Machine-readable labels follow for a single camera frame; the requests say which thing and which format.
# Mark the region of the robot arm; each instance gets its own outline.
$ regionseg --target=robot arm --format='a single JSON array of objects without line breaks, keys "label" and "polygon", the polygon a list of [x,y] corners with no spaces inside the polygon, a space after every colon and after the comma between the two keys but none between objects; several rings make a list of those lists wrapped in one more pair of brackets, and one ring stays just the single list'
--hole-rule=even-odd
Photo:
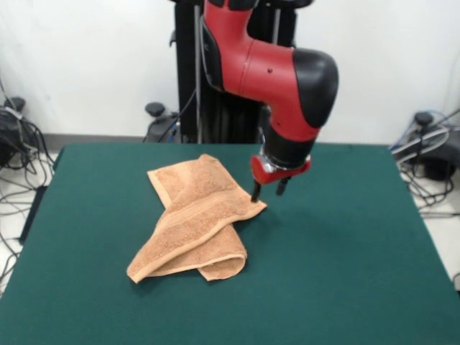
[{"label": "robot arm", "polygon": [[292,176],[310,167],[309,156],[326,124],[339,86],[332,57],[252,39],[247,25],[258,0],[205,0],[201,20],[208,82],[220,91],[266,103],[270,128],[261,154],[251,160],[256,188],[281,180],[282,194]]}]

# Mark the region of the towel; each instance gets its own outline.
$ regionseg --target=towel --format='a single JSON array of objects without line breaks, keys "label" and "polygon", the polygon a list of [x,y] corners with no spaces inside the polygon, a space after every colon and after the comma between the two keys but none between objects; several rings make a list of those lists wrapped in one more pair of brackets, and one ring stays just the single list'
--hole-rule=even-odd
[{"label": "towel", "polygon": [[232,224],[255,217],[267,205],[250,195],[209,155],[148,172],[166,210],[127,274],[138,283],[198,269],[222,280],[244,268],[247,252]]}]

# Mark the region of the green tablecloth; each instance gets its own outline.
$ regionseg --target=green tablecloth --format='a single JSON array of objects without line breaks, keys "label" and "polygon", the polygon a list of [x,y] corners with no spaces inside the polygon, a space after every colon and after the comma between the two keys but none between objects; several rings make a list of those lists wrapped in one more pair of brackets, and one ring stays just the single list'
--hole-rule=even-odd
[{"label": "green tablecloth", "polygon": [[146,172],[208,153],[247,190],[256,146],[65,148],[0,300],[0,344],[460,344],[460,301],[390,154],[318,145],[313,169],[236,224],[237,277],[135,285],[163,207]]}]

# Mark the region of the white floor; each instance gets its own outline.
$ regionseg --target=white floor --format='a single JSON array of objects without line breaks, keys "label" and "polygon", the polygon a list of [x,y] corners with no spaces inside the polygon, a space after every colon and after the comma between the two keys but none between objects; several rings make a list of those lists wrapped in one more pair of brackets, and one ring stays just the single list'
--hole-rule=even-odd
[{"label": "white floor", "polygon": [[[44,180],[44,175],[43,172],[40,171],[40,166],[37,163],[35,163],[35,165],[37,166],[37,171],[39,171],[39,174],[37,176],[30,176],[29,181],[33,185],[40,185]],[[49,181],[50,172],[47,171],[47,174]],[[0,170],[0,178],[5,178],[22,185],[27,184],[24,179],[23,171]],[[454,181],[458,188],[456,188],[442,204],[432,208],[431,210],[427,209],[426,211],[460,212],[460,173],[457,173],[454,176]],[[434,183],[428,180],[422,180],[419,181],[419,183],[433,192],[441,192],[444,189],[444,184],[442,183]],[[23,190],[23,188],[17,185],[12,185],[11,183],[6,183],[5,181],[0,180],[0,198],[1,193],[7,195],[10,193],[21,192]],[[25,194],[12,196],[11,198],[8,198],[8,201],[24,203],[16,204],[16,206],[25,210],[30,207],[30,203],[34,198],[34,194],[34,192],[28,192]],[[16,211],[18,210],[15,207],[7,203],[0,203],[1,234],[15,252],[20,252],[21,246],[15,239],[19,237],[22,232],[22,227],[24,226],[28,211],[24,211],[23,213],[18,213],[13,216],[2,216],[2,214]],[[427,219],[425,220],[425,223],[433,238],[438,253],[441,256],[444,267],[446,268],[446,272],[448,276],[453,279],[454,276],[460,273],[460,217],[447,219]],[[10,255],[10,251],[5,247],[3,243],[0,243],[0,275]],[[12,258],[10,260],[10,265],[14,264],[14,262],[15,258]],[[9,277],[1,282],[0,297],[1,293],[4,292],[6,288],[8,279]],[[460,277],[456,279],[456,287],[458,290],[460,290]]]}]

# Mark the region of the white wall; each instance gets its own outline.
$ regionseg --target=white wall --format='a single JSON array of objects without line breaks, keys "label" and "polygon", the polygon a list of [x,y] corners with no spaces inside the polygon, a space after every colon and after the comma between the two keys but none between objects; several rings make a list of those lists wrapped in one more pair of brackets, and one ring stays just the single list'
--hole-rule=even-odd
[{"label": "white wall", "polygon": [[[322,140],[391,142],[415,111],[460,105],[460,1],[317,0],[299,14],[298,46],[341,71]],[[173,27],[168,0],[3,0],[1,75],[44,132],[141,136],[146,103],[178,105]]]}]

